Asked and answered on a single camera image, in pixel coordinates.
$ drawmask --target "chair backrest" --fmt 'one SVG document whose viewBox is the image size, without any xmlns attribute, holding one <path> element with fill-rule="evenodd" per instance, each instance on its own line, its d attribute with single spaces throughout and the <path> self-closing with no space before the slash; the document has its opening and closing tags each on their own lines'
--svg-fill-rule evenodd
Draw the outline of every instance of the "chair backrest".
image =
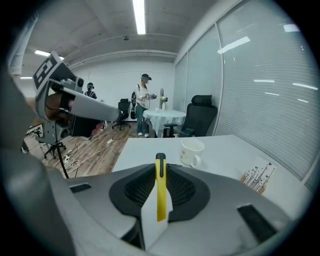
<svg viewBox="0 0 320 256">
<path fill-rule="evenodd" d="M 211 95 L 196 95 L 187 106 L 182 130 L 194 130 L 196 137 L 204 137 L 217 115 L 218 108 L 212 105 Z"/>
<path fill-rule="evenodd" d="M 121 120 L 129 117 L 129 107 L 131 102 L 127 98 L 122 98 L 118 103 L 118 109 L 123 112 Z"/>
<path fill-rule="evenodd" d="M 127 98 L 122 98 L 118 103 L 118 109 L 123 113 L 129 113 L 129 107 L 131 102 Z"/>
</svg>

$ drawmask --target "white table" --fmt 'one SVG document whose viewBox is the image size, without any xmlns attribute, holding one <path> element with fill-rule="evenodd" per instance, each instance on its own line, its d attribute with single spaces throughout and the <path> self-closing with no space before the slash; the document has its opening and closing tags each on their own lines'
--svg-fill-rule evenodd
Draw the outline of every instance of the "white table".
<svg viewBox="0 0 320 256">
<path fill-rule="evenodd" d="M 152 128 L 158 137 L 164 130 L 165 124 L 177 124 L 181 126 L 186 119 L 186 113 L 177 110 L 146 110 L 143 112 L 143 117 L 149 119 L 152 123 Z"/>
<path fill-rule="evenodd" d="M 258 148 L 235 135 L 197 137 L 205 145 L 201 171 L 239 180 L 252 167 L 256 157 L 272 161 L 278 167 L 263 196 L 281 207 L 292 219 L 298 218 L 312 194 L 295 176 Z M 144 164 L 154 164 L 157 153 L 166 155 L 168 164 L 182 165 L 182 138 L 129 138 L 113 172 Z"/>
</svg>

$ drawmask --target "wooden floor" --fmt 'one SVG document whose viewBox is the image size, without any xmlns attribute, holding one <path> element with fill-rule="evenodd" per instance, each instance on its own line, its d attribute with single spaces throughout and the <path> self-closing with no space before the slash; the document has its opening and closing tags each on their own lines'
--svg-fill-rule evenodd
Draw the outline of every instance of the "wooden floor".
<svg viewBox="0 0 320 256">
<path fill-rule="evenodd" d="M 128 126 L 122 127 L 120 131 L 117 127 L 111 129 L 112 124 L 108 123 L 108 127 L 105 128 L 105 130 L 100 131 L 98 135 L 94 136 L 91 140 L 84 137 L 67 137 L 63 139 L 62 142 L 66 146 L 66 150 L 61 148 L 62 156 L 64 156 L 68 150 L 72 150 L 70 158 L 74 159 L 85 149 L 80 156 L 77 157 L 80 161 L 84 161 L 92 156 L 106 146 L 107 141 L 114 139 L 108 148 L 82 163 L 78 169 L 67 169 L 66 171 L 69 174 L 69 177 L 92 176 L 112 172 L 128 138 L 141 138 L 147 140 L 147 138 L 144 138 L 143 136 L 137 136 L 136 123 L 130 123 L 130 125 L 131 128 Z M 153 134 L 154 132 L 152 132 L 150 127 L 150 137 L 152 137 Z M 48 150 L 46 146 L 42 145 L 42 148 L 40 148 L 40 145 L 35 138 L 26 137 L 24 141 L 28 145 L 30 153 L 40 159 L 45 166 L 60 169 L 63 173 L 57 152 L 55 152 L 56 159 L 53 158 L 51 153 L 47 154 L 47 159 L 44 159 L 44 153 Z"/>
</svg>

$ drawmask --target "black chair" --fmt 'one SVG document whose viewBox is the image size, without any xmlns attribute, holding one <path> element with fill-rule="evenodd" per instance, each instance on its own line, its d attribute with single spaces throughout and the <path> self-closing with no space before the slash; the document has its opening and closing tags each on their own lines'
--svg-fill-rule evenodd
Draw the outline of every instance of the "black chair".
<svg viewBox="0 0 320 256">
<path fill-rule="evenodd" d="M 204 137 L 215 119 L 218 108 L 212 105 L 211 95 L 196 95 L 186 109 L 186 117 L 179 137 Z M 173 138 L 175 123 L 165 124 L 164 138 Z"/>
<path fill-rule="evenodd" d="M 118 109 L 121 111 L 120 118 L 116 121 L 116 124 L 112 126 L 112 129 L 114 129 L 116 126 L 120 126 L 119 130 L 121 131 L 122 126 L 130 126 L 125 119 L 129 117 L 129 107 L 130 107 L 130 101 L 127 98 L 120 99 L 120 102 L 118 103 Z"/>
</svg>

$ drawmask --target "white tablecloth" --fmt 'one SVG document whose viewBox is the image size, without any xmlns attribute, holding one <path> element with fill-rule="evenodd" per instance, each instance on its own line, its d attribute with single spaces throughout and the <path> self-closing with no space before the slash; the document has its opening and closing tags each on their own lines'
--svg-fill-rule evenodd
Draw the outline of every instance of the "white tablecloth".
<svg viewBox="0 0 320 256">
<path fill-rule="evenodd" d="M 183 125 L 186 119 L 186 113 L 176 110 L 146 110 L 143 117 L 150 120 L 157 136 L 164 130 L 165 124 Z"/>
</svg>

